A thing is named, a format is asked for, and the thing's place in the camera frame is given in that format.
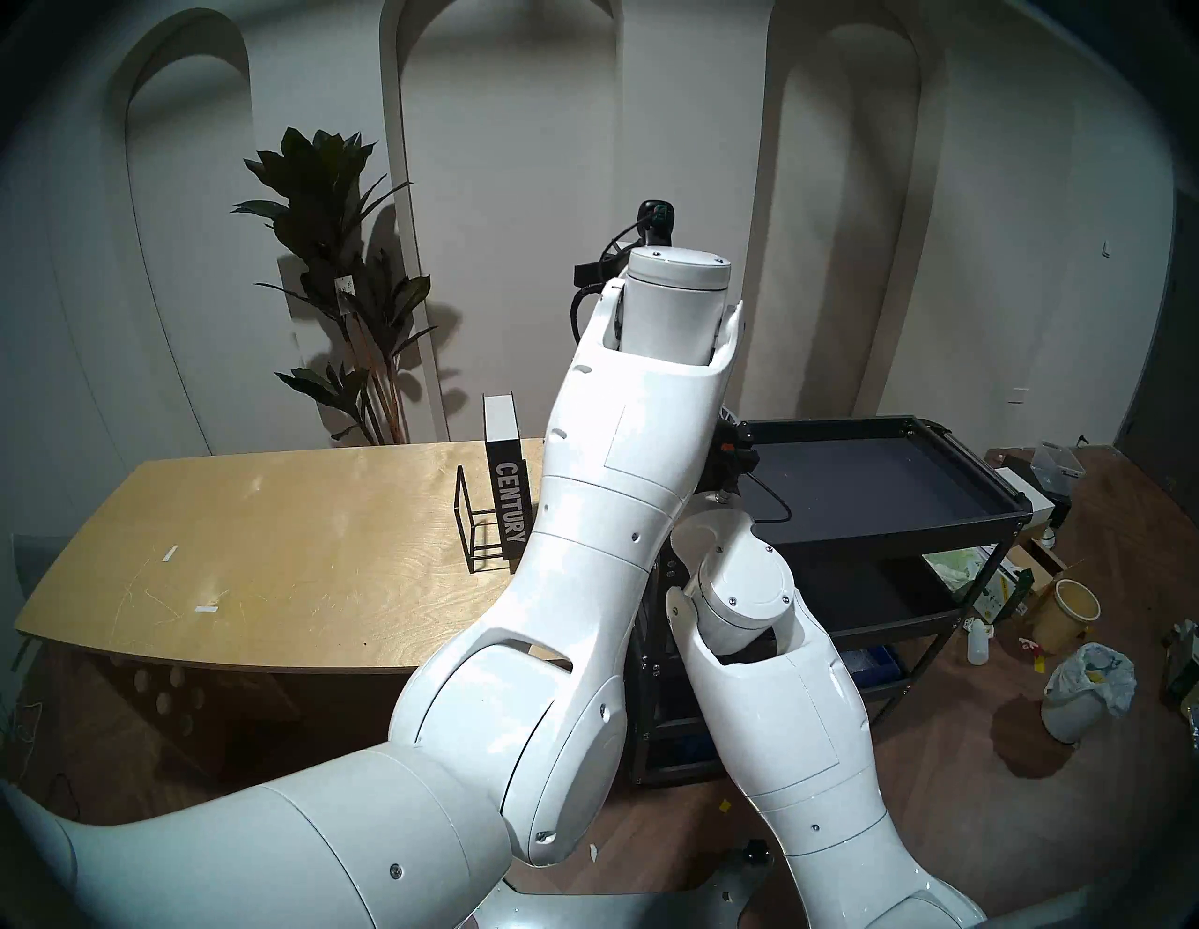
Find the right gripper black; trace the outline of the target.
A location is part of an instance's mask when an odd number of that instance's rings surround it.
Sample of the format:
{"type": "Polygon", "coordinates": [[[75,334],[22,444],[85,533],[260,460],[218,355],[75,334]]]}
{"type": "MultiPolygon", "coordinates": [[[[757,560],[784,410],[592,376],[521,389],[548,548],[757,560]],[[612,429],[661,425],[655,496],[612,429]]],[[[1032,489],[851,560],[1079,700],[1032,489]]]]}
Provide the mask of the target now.
{"type": "Polygon", "coordinates": [[[755,451],[734,422],[717,422],[713,432],[713,489],[739,494],[739,478],[755,469],[755,451]]]}

